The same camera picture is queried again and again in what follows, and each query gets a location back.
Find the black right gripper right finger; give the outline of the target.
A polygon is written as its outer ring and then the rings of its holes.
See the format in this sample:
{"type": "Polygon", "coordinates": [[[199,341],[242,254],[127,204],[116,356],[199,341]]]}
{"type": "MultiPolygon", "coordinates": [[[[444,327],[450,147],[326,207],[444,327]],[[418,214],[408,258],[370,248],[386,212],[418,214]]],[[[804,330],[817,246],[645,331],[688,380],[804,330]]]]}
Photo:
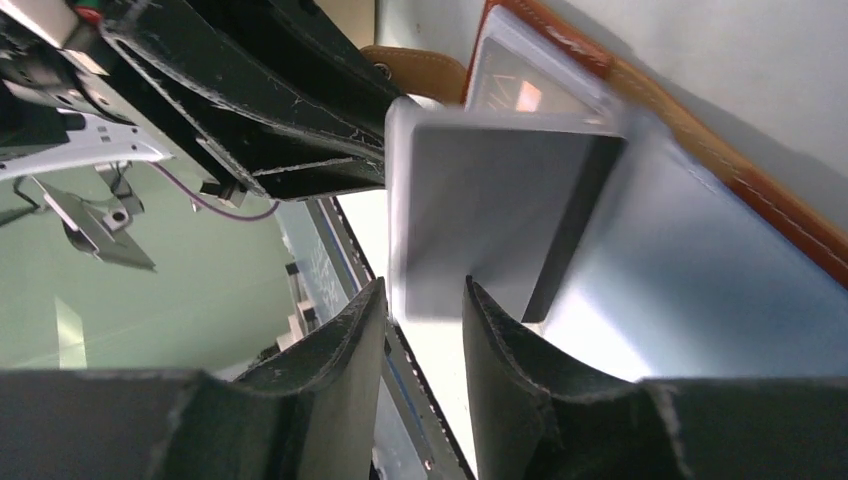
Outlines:
{"type": "Polygon", "coordinates": [[[596,370],[472,279],[463,345],[482,479],[843,479],[847,381],[654,379],[596,370]]]}

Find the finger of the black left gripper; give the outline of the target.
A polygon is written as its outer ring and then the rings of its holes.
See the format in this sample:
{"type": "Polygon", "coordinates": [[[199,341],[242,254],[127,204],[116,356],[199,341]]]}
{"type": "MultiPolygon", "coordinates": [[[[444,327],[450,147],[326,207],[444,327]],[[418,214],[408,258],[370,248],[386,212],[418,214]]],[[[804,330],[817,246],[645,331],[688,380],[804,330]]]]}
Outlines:
{"type": "Polygon", "coordinates": [[[262,65],[352,122],[382,126],[402,95],[312,1],[190,5],[262,65]]]}
{"type": "Polygon", "coordinates": [[[362,126],[283,80],[192,1],[106,1],[103,39],[183,122],[179,146],[279,200],[382,188],[384,124],[362,126]]]}

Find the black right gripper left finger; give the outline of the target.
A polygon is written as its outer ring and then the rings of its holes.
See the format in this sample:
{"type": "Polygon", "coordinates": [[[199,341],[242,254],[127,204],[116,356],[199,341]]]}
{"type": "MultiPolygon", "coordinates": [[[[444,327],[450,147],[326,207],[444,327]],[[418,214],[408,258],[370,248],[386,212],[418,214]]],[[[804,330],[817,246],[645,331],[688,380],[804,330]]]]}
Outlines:
{"type": "Polygon", "coordinates": [[[382,279],[226,382],[201,370],[9,370],[5,479],[365,479],[385,339],[382,279]]]}

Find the brown leather card holder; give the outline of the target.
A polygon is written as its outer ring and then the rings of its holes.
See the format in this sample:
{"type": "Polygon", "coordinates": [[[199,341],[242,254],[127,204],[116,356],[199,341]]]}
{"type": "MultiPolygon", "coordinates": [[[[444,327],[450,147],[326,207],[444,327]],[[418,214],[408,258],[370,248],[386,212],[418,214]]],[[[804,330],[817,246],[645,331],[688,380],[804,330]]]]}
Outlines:
{"type": "Polygon", "coordinates": [[[596,146],[525,312],[589,366],[644,377],[847,372],[847,246],[655,82],[532,1],[489,1],[460,103],[494,39],[620,118],[596,146]]]}

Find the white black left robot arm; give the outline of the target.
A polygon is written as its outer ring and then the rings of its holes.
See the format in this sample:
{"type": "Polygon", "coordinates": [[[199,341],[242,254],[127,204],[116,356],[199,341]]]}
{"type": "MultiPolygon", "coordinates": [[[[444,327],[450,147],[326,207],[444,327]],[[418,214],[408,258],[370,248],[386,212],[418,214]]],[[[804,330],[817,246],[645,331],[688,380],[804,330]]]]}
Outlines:
{"type": "Polygon", "coordinates": [[[1,174],[193,161],[281,201],[384,184],[401,89],[311,1],[5,1],[1,174]]]}

